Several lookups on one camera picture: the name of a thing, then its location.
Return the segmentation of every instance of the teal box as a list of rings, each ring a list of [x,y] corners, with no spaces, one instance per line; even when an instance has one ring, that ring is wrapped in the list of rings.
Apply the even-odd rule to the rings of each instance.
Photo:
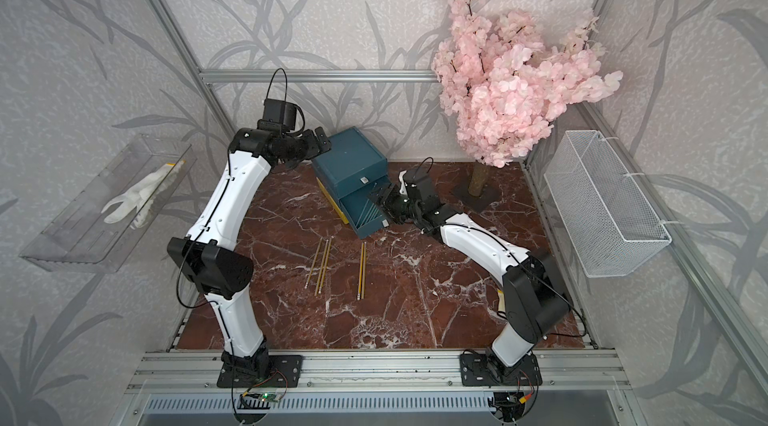
[[[331,151],[312,160],[312,168],[359,238],[389,226],[368,199],[388,184],[386,157],[356,127],[329,138]]]

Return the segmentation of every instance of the vent grille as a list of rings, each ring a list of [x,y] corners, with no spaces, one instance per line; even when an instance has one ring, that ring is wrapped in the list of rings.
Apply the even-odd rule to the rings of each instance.
[[[488,412],[486,392],[294,393],[268,403],[270,413]],[[250,406],[264,403],[250,400]],[[230,393],[152,394],[146,414],[202,414],[232,411]]]

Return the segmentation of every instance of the white glove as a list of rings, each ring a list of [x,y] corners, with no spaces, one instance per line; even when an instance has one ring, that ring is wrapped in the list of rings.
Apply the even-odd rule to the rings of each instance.
[[[160,182],[162,182],[169,175],[169,173],[171,173],[172,171],[175,171],[175,174],[178,174],[178,171],[180,170],[180,166],[182,164],[184,164],[183,161],[178,163],[179,167],[174,168],[174,166],[176,166],[176,163],[166,163],[163,166],[159,167],[157,171],[153,171],[152,173],[149,173],[147,176],[144,177],[143,180],[136,183],[134,186],[130,187],[125,193],[119,194],[116,197],[112,198],[107,204],[104,205],[104,208],[101,209],[102,213],[107,209],[109,209],[109,207],[112,206],[113,204],[117,204],[117,203],[122,203],[122,204],[118,207],[118,209],[110,213],[104,219],[104,222],[117,223],[118,221],[128,216],[131,211],[136,209],[137,211],[139,211],[139,215],[137,215],[136,219],[134,219],[131,226],[133,228],[144,226],[149,214],[149,208],[146,208],[146,210],[144,210],[144,207],[147,206],[146,203],[150,199],[150,196],[152,196],[152,192],[155,191],[155,188],[158,187]],[[161,188],[164,190],[168,188],[168,186],[171,183],[173,182],[168,181],[164,185],[164,187],[161,186]]]
[[[155,198],[157,198],[162,191],[168,190],[168,187],[174,183],[174,178],[178,176],[179,171],[181,171],[181,166],[185,162],[185,160],[182,160],[179,163],[176,163],[176,166],[170,171],[170,173],[168,173],[168,176],[165,177],[163,183],[154,192],[154,194],[152,194],[149,201],[144,204],[141,210],[139,210],[139,214],[136,215],[136,218],[134,218],[134,220],[130,223],[130,227],[132,229],[138,229],[147,226],[149,220],[149,211],[152,208],[152,204],[154,203]]]

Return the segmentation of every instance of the pink flower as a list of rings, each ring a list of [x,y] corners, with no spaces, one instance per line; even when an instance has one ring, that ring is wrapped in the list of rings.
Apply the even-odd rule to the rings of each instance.
[[[432,70],[443,86],[440,105],[457,113],[459,145],[477,161],[503,167],[548,137],[568,105],[612,95],[623,75],[597,75],[605,50],[589,46],[598,20],[591,10],[562,49],[546,48],[530,13],[513,10],[494,24],[474,8],[481,1],[449,1],[452,40],[440,43]]]

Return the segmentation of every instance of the tree trunk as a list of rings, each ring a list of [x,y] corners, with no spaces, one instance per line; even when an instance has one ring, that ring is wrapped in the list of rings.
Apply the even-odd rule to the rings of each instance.
[[[482,195],[485,182],[488,181],[488,176],[491,174],[491,168],[491,166],[478,161],[472,165],[472,178],[470,178],[467,188],[470,195],[474,197]]]

